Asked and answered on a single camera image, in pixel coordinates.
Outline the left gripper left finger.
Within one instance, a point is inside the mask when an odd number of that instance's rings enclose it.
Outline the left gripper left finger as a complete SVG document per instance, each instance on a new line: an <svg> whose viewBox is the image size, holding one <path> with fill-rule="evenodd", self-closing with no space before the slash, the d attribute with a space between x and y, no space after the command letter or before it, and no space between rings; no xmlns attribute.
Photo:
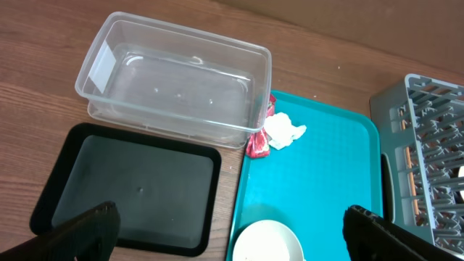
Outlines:
<svg viewBox="0 0 464 261"><path fill-rule="evenodd" d="M2 260L108 260L120 230L120 214L114 202L94 208L1 253Z"/></svg>

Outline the red snack wrapper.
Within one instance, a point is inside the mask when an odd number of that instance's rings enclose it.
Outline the red snack wrapper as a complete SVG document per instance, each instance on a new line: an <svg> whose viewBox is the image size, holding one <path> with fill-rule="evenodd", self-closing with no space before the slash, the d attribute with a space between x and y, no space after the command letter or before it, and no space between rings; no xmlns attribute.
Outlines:
<svg viewBox="0 0 464 261"><path fill-rule="evenodd" d="M274 95L270 95L265 119L275 114L275 103L276 98ZM245 152L246 156L252 159L263 158L270 155L269 138L264 128L250 136Z"/></svg>

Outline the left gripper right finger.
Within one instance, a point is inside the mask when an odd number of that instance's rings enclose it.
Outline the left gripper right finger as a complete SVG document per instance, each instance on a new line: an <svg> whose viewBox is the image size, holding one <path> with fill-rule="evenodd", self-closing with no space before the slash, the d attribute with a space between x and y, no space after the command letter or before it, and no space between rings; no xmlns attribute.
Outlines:
<svg viewBox="0 0 464 261"><path fill-rule="evenodd" d="M377 214L352 205L344 212L343 237L352 261L459 261Z"/></svg>

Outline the white tissue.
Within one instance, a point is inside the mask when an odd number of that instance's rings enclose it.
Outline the white tissue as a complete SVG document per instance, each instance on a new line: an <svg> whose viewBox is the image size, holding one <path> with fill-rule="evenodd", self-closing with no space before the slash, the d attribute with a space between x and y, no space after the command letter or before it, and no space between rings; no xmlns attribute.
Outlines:
<svg viewBox="0 0 464 261"><path fill-rule="evenodd" d="M281 150L299 139L307 130L307 126L295 126L287 114L279 112L265 119L264 130L269 136L269 145Z"/></svg>

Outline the white cup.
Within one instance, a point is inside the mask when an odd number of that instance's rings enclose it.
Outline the white cup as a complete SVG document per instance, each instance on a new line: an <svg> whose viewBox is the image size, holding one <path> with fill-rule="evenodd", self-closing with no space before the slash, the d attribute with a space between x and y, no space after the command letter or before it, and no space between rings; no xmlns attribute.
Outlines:
<svg viewBox="0 0 464 261"><path fill-rule="evenodd" d="M457 173L458 178L463 178L464 177L464 166L461 166L458 170ZM457 194L457 200L459 203L463 203L463 182L459 183L459 188L456 191Z"/></svg>

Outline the grey bowl with food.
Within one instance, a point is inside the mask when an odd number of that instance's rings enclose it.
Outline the grey bowl with food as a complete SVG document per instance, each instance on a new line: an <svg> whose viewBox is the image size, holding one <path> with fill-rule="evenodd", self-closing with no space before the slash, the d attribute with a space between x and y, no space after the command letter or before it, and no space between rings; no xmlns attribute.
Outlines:
<svg viewBox="0 0 464 261"><path fill-rule="evenodd" d="M275 220L260 220L239 234L232 261L305 261L305 256L289 227Z"/></svg>

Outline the wooden chopstick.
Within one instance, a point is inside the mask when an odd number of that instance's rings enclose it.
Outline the wooden chopstick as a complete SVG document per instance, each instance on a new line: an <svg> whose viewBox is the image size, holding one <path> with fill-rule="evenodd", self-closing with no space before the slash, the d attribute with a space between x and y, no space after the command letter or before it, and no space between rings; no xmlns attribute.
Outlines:
<svg viewBox="0 0 464 261"><path fill-rule="evenodd" d="M401 129L405 130L406 129L406 122L405 120L401 119L400 121L401 124ZM406 162L407 162L407 168L412 169L412 161L410 157L410 147L406 146L405 148L405 156L406 156ZM414 183L414 175L413 172L409 172L409 183L410 183L410 191L413 196L413 210L415 213L415 216L417 217L420 214L419 208L418 208L418 200L415 198L416 197L416 190L415 190L415 183Z"/></svg>

